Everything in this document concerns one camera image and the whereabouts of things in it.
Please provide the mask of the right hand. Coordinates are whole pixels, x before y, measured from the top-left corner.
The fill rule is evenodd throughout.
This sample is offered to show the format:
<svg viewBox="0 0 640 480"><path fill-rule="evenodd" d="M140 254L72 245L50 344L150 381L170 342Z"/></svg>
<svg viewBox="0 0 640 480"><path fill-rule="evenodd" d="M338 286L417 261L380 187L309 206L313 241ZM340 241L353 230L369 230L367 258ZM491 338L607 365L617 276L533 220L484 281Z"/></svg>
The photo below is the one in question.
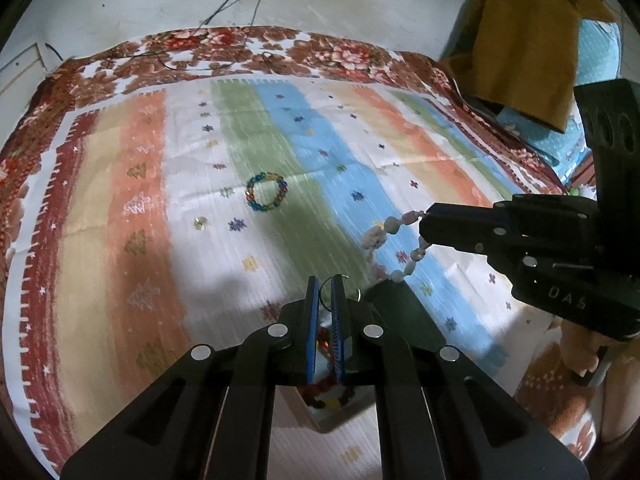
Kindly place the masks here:
<svg viewBox="0 0 640 480"><path fill-rule="evenodd" d="M585 387L585 374L592 374L599 367L600 348L612 347L615 341L567 320L561 322L561 332L562 362L570 370L572 381Z"/></svg>

